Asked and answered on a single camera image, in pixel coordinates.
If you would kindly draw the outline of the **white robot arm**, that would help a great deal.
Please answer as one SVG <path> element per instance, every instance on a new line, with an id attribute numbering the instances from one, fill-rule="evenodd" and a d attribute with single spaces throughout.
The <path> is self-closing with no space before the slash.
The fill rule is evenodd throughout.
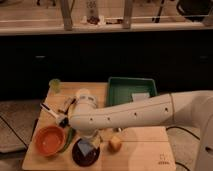
<path id="1" fill-rule="evenodd" d="M 106 108 L 97 108 L 93 96 L 81 95 L 69 121 L 87 140 L 105 128 L 197 127 L 201 137 L 194 171 L 213 171 L 213 90 L 168 93 Z"/>

